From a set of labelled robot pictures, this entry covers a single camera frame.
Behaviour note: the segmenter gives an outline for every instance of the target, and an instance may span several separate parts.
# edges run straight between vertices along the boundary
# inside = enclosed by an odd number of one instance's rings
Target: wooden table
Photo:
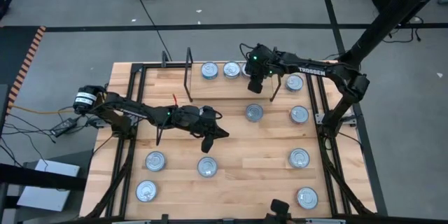
[[[131,65],[113,65],[108,91],[126,95]],[[264,218],[274,198],[289,203],[294,218],[331,216],[305,76],[301,76],[304,80],[301,91],[291,93],[282,87],[273,102],[268,99],[195,99],[190,103],[183,89],[183,75],[184,69],[147,70],[143,103],[150,106],[171,105],[174,103],[174,93],[179,106],[212,106],[223,114],[218,124],[230,133],[230,137],[216,140],[211,151],[204,154],[200,150],[200,139],[192,138],[188,132],[171,129],[163,132],[161,144],[156,146],[155,127],[146,121],[140,122],[127,199],[127,220],[160,219],[162,214],[169,214],[170,219]],[[286,78],[283,77],[282,83],[286,82]],[[313,81],[320,101],[316,79],[313,78]],[[332,108],[341,95],[333,82],[324,79],[324,83]],[[138,84],[137,77],[133,99],[136,99]],[[262,105],[265,111],[258,123],[245,118],[245,108],[252,103]],[[303,125],[296,125],[288,118],[291,108],[297,105],[309,110],[310,118]],[[356,129],[348,125],[343,125],[340,132],[357,138]],[[95,148],[110,135],[110,129],[101,129]],[[117,142],[117,139],[110,140],[92,158],[81,216],[93,209],[109,187]],[[337,144],[347,184],[367,208],[375,211],[360,146],[342,135],[337,137]],[[288,155],[294,148],[308,151],[311,158],[308,168],[292,169],[289,165]],[[164,153],[167,166],[163,171],[147,170],[144,160],[151,151]],[[213,157],[218,162],[219,170],[213,178],[202,178],[197,173],[197,162],[204,156]],[[136,186],[142,180],[157,184],[158,195],[152,202],[140,202],[135,197]],[[339,188],[334,181],[333,185],[338,210],[342,213]],[[313,188],[318,194],[315,209],[305,210],[295,200],[297,191],[305,186]],[[121,188],[117,189],[113,215],[118,214],[120,195]]]

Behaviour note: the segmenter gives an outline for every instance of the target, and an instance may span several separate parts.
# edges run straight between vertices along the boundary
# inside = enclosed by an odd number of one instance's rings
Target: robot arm
[[[365,74],[359,73],[349,64],[301,59],[292,53],[280,52],[276,49],[270,50],[260,44],[247,53],[245,58],[247,60],[245,71],[251,75],[248,89],[255,93],[260,93],[263,88],[263,80],[274,74],[282,77],[285,74],[304,73],[332,80],[341,92],[342,99],[323,118],[321,129],[327,137],[336,137],[342,124],[342,116],[351,105],[364,97],[370,83]]]
[[[100,86],[86,85],[79,88],[73,108],[77,114],[92,114],[103,119],[111,125],[115,134],[125,138],[135,135],[135,122],[132,122],[129,116],[147,120],[157,127],[157,145],[162,131],[172,128],[188,131],[196,138],[203,137],[202,151],[204,153],[210,151],[214,139],[229,136],[229,133],[216,124],[216,120],[221,119],[222,115],[210,106],[179,107],[175,104],[151,107],[123,98],[117,93],[107,92]],[[124,115],[118,115],[115,111],[121,111]]]

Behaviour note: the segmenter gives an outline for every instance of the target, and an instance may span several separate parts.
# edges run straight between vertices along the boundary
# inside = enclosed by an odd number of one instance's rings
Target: gray floor
[[[329,23],[323,0],[145,0],[159,25],[227,23]],[[376,15],[370,0],[332,0],[339,23],[369,23]],[[435,0],[419,15],[426,22],[448,22],[448,7]],[[101,26],[149,25],[138,0],[14,0],[0,25]],[[395,39],[408,39],[409,30]],[[342,30],[348,49],[362,33]],[[382,43],[363,63],[371,85],[361,103],[375,161],[392,216],[448,219],[448,171],[443,167],[444,124],[448,108],[445,73],[446,29],[421,29],[423,41]],[[174,60],[186,48],[196,60],[240,59],[238,45],[264,43],[306,58],[337,52],[333,32],[317,29],[162,31]],[[20,91],[17,105],[48,111],[71,105],[80,86],[102,85],[114,62],[158,61],[163,47],[154,31],[46,33]],[[439,78],[437,73],[446,74]],[[55,115],[33,115],[13,109],[41,128],[59,122]],[[9,118],[17,127],[27,127]],[[92,149],[96,131],[86,129],[51,143],[32,135],[45,158]],[[21,135],[4,139],[21,161],[39,158]],[[11,163],[5,155],[0,162]]]

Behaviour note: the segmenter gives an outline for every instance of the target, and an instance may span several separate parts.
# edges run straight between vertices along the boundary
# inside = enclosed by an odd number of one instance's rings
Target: silver can
[[[241,67],[241,76],[244,78],[251,78],[251,75],[246,73],[246,63]]]
[[[289,154],[289,164],[294,168],[305,168],[309,165],[308,152],[302,148],[296,148]]]
[[[213,80],[218,76],[218,65],[213,62],[205,62],[201,67],[202,77]]]
[[[318,203],[316,191],[309,187],[300,189],[297,193],[297,202],[304,209],[313,209]]]
[[[298,75],[291,75],[286,80],[286,89],[291,92],[297,92],[300,91],[303,87],[303,80]]]
[[[148,170],[158,172],[165,168],[165,156],[160,151],[153,151],[146,157],[145,163]]]
[[[238,78],[239,72],[241,69],[239,68],[238,63],[236,62],[227,62],[223,68],[224,76],[229,79]]]
[[[211,178],[218,171],[218,163],[212,157],[203,157],[197,163],[197,171],[204,178]]]
[[[263,108],[258,104],[251,104],[246,108],[246,118],[252,123],[256,123],[263,117]]]
[[[142,181],[137,186],[135,193],[141,202],[150,202],[157,195],[157,186],[152,181]]]
[[[308,110],[302,106],[295,106],[289,116],[293,123],[305,123],[308,121]]]

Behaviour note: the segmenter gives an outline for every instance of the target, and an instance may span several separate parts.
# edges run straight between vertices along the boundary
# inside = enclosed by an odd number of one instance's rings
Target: black cable
[[[171,54],[169,53],[168,48],[167,48],[167,46],[165,45],[165,42],[163,41],[162,36],[160,35],[159,29],[157,29],[157,26],[155,25],[153,19],[151,18],[151,16],[149,15],[148,11],[146,10],[146,7],[145,7],[145,5],[143,4],[143,1],[142,1],[142,0],[139,0],[139,1],[140,1],[141,6],[143,7],[143,9],[145,10],[146,15],[148,16],[149,20],[153,23],[153,26],[154,26],[154,28],[155,28],[155,31],[157,32],[157,35],[159,35],[159,39],[160,39],[160,41],[162,42],[163,47],[164,47],[165,50],[167,51],[169,61],[173,61],[173,59],[171,58]]]
[[[419,17],[419,16],[415,16],[415,17],[420,19],[421,24],[423,24],[423,23],[425,22],[425,21],[423,20],[423,18],[421,18],[421,17]],[[392,34],[396,34],[398,31],[400,31],[400,28],[397,28],[394,32],[391,32],[391,33],[389,34],[389,37],[392,38]],[[417,37],[417,41],[420,42],[420,41],[421,41],[421,38],[420,38],[420,36],[419,36],[419,28],[416,28],[416,29],[415,29],[415,36]],[[385,43],[410,43],[410,42],[413,42],[413,40],[414,40],[414,28],[411,28],[411,38],[410,38],[409,40],[406,40],[406,41],[385,41],[385,40],[383,39],[383,42],[385,42]]]
[[[246,48],[248,48],[248,49],[252,49],[252,50],[253,50],[254,48],[251,47],[251,46],[246,45],[245,43],[240,43],[240,44],[239,44],[239,51],[240,51],[241,54],[243,55],[244,59],[249,60],[249,57],[247,56],[247,54],[248,54],[249,52],[246,52],[246,54],[244,54],[242,46],[244,46],[244,47],[246,47]]]
[[[13,157],[3,146],[0,146],[0,148],[2,148],[6,154],[8,154],[8,156],[13,160],[14,165],[17,164],[19,167],[23,168],[23,166],[15,159],[15,157]]]
[[[343,55],[343,54],[346,53],[346,52],[348,52],[348,51],[341,52],[341,53],[333,53],[333,54],[331,54],[331,55],[329,55],[329,56],[327,56],[327,57],[324,57],[324,58],[321,59],[321,60],[326,60],[326,59],[328,59],[329,57],[332,57],[332,56],[340,56],[340,55]]]
[[[6,143],[5,139],[3,137],[0,136],[0,140],[3,141],[3,144],[5,145],[5,147],[11,152],[10,156],[12,156],[11,158],[14,161],[14,165],[17,163],[18,165],[20,165],[16,160],[15,160],[15,155],[13,150],[11,150],[11,148],[9,148],[8,144]]]
[[[96,148],[96,149],[93,151],[92,157],[93,157],[93,155],[95,155],[95,153],[96,153],[101,147],[103,147],[104,144],[106,144],[109,140],[111,140],[112,137],[113,137],[113,134],[112,134],[107,140],[105,140],[104,143],[102,143],[98,148]]]
[[[64,107],[64,108],[58,109],[58,111],[61,111],[61,110],[64,110],[64,109],[69,109],[69,108],[71,108],[71,107],[72,107],[72,106],[66,106],[66,107]],[[61,123],[63,123],[63,122],[64,122],[64,119],[62,118],[61,113],[58,113],[58,116],[59,116],[59,118],[61,118]]]
[[[42,129],[40,129],[40,128],[34,126],[34,125],[32,125],[31,123],[27,122],[26,120],[21,119],[20,117],[18,117],[18,116],[16,116],[16,115],[13,115],[13,114],[8,114],[8,115],[9,115],[9,116],[12,116],[12,117],[14,117],[14,118],[17,118],[17,119],[19,119],[19,120],[21,120],[22,122],[28,124],[28,125],[31,126],[31,127],[34,127],[34,128],[36,128],[36,129],[38,129],[40,132],[43,132]],[[46,136],[47,136],[48,138],[50,138],[50,140],[51,140],[54,144],[56,144],[56,142],[51,138],[51,136],[49,136],[49,135],[47,135],[47,134],[46,134]]]
[[[361,147],[361,150],[364,151],[364,146],[362,145],[362,143],[361,143],[360,141],[358,141],[357,139],[355,139],[355,138],[353,138],[353,137],[351,137],[351,136],[349,136],[349,135],[346,135],[346,134],[344,134],[344,133],[339,132],[339,134],[341,134],[342,136],[347,137],[347,138],[349,138],[349,139],[355,141],[356,143],[358,143],[359,146]],[[331,151],[331,149],[332,149],[331,143],[330,143],[330,147],[327,147],[327,140],[329,140],[328,137],[325,138],[325,140],[324,140],[324,142],[323,142],[323,145],[325,146],[325,149],[326,149],[327,151]]]
[[[41,152],[36,148],[36,146],[34,145],[34,143],[33,143],[33,139],[32,139],[27,133],[21,132],[21,134],[24,134],[25,136],[28,137],[28,140],[29,140],[31,146],[33,146],[33,149],[39,154],[39,157],[41,157],[42,161],[45,163],[44,171],[46,172],[46,171],[47,171],[47,167],[48,167],[48,163],[47,163],[47,162],[45,161],[45,159],[43,158],[42,153],[41,153]]]
[[[339,132],[339,134],[341,134],[341,135],[344,136],[344,137],[348,137],[349,139],[351,139],[351,140],[355,141],[356,143],[358,143],[359,146],[361,147],[361,150],[364,149],[364,146],[362,145],[362,143],[361,143],[360,141],[358,141],[356,138],[353,138],[353,137],[351,137],[351,136],[349,136],[349,135],[346,135],[346,134],[344,134],[344,133],[342,133],[342,132]]]

